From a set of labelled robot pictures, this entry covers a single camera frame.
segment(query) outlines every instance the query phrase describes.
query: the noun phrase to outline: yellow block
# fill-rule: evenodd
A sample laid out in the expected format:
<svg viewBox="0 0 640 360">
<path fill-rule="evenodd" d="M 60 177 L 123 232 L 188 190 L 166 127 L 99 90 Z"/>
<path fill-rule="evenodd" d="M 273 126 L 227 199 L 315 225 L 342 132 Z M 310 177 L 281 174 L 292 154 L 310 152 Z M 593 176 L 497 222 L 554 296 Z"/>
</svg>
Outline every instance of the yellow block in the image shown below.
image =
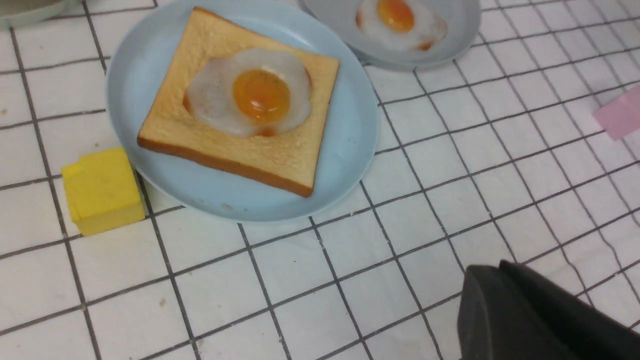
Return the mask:
<svg viewBox="0 0 640 360">
<path fill-rule="evenodd" d="M 81 156 L 62 168 L 62 179 L 71 220 L 84 236 L 145 218 L 138 184 L 121 147 Z"/>
</svg>

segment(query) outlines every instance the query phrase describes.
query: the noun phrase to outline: egg yolk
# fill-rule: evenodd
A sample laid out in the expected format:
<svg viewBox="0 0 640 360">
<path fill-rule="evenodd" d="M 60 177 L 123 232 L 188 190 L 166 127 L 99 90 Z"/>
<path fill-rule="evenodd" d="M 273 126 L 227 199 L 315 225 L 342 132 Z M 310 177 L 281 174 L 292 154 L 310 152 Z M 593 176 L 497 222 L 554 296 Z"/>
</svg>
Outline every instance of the egg yolk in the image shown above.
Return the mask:
<svg viewBox="0 0 640 360">
<path fill-rule="evenodd" d="M 404 0 L 379 0 L 378 17 L 389 28 L 399 33 L 413 29 L 413 12 Z"/>
<path fill-rule="evenodd" d="M 258 126 L 281 119 L 291 106 L 287 83 L 262 69 L 240 74 L 234 81 L 233 95 L 238 109 Z"/>
</svg>

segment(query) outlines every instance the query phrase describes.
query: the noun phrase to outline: light blue plate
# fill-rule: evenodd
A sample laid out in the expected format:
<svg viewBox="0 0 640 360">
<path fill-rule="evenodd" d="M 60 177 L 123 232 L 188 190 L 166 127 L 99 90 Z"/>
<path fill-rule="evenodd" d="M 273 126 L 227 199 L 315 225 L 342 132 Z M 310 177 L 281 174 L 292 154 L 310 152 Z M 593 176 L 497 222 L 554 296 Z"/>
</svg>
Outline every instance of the light blue plate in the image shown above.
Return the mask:
<svg viewBox="0 0 640 360">
<path fill-rule="evenodd" d="M 194 6 L 286 44 L 340 59 L 311 197 L 138 146 L 138 131 Z M 369 78 L 347 45 L 311 16 L 265 0 L 181 0 L 152 12 L 129 32 L 111 60 L 107 111 L 129 160 L 145 179 L 191 208 L 242 222 L 306 217 L 335 204 L 369 166 L 380 126 Z"/>
</svg>

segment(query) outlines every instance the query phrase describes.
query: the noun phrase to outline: grid pattern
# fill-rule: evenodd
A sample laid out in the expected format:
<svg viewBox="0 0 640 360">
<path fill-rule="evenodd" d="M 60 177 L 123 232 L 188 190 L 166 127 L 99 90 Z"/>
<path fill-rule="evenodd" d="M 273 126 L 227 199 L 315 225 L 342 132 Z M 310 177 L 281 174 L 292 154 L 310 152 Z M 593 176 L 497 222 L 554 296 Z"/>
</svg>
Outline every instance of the grid pattern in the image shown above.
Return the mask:
<svg viewBox="0 0 640 360">
<path fill-rule="evenodd" d="M 162 3 L 94 0 L 0 33 L 7 358 L 458 360 L 464 268 L 500 259 L 640 327 L 640 135 L 613 142 L 591 117 L 640 81 L 637 1 L 481 0 L 460 59 L 365 64 L 378 151 L 324 213 L 231 224 L 140 178 L 146 219 L 84 238 L 60 167 L 118 145 L 104 73 Z"/>
</svg>

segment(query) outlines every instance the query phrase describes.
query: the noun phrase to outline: plate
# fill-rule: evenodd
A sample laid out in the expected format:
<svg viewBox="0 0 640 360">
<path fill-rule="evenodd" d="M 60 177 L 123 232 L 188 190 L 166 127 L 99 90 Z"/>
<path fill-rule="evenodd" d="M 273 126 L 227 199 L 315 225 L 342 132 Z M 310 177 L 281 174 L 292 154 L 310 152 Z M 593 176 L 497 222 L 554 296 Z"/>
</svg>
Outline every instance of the plate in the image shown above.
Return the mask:
<svg viewBox="0 0 640 360">
<path fill-rule="evenodd" d="M 0 29 L 25 26 L 61 14 L 80 0 L 2 0 Z"/>
<path fill-rule="evenodd" d="M 473 44 L 480 29 L 482 9 L 478 0 L 420 0 L 447 22 L 447 36 L 429 51 L 388 50 L 356 25 L 362 0 L 302 0 L 303 6 L 334 30 L 365 62 L 390 69 L 413 70 L 441 65 Z"/>
<path fill-rule="evenodd" d="M 340 60 L 311 197 L 188 160 L 136 142 L 194 6 L 286 44 Z M 371 82 L 340 38 L 287 4 L 261 0 L 181 0 L 153 11 L 122 40 L 107 74 L 107 111 L 131 164 L 179 202 L 241 222 L 307 217 L 348 194 L 371 163 L 380 114 Z"/>
</svg>

